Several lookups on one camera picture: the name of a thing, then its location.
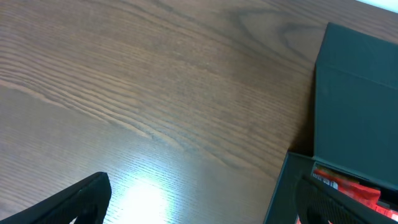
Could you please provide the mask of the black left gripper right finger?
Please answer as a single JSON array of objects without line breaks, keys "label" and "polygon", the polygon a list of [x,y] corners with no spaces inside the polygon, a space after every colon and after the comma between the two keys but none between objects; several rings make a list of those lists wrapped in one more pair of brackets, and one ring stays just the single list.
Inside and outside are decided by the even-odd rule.
[{"label": "black left gripper right finger", "polygon": [[304,175],[294,193],[295,208],[302,224],[395,224],[367,206],[319,180]]}]

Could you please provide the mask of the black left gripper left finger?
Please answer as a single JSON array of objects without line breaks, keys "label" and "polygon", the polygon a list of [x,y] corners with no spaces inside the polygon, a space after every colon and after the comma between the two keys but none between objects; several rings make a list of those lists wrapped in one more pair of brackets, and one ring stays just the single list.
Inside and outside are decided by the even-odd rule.
[{"label": "black left gripper left finger", "polygon": [[111,194],[108,174],[96,172],[57,194],[1,220],[1,224],[102,224]]}]

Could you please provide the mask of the red Hacks candy bag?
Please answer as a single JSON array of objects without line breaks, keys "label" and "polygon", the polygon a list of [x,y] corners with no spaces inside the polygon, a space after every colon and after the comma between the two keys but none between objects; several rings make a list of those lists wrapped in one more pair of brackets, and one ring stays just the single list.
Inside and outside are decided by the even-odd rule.
[{"label": "red Hacks candy bag", "polygon": [[397,223],[397,192],[393,191],[389,197],[392,202],[389,202],[388,199],[382,198],[386,194],[384,189],[380,189],[364,180],[333,172],[324,167],[315,168],[312,174],[308,176],[329,185],[371,210],[395,220]]}]

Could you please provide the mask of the dark green box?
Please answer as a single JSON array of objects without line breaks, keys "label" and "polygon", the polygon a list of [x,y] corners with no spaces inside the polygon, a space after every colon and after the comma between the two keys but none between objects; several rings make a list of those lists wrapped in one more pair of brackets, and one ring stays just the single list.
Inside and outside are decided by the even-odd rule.
[{"label": "dark green box", "polygon": [[330,23],[314,77],[310,137],[286,153],[266,223],[300,223],[295,186],[317,167],[397,192],[397,45]]}]

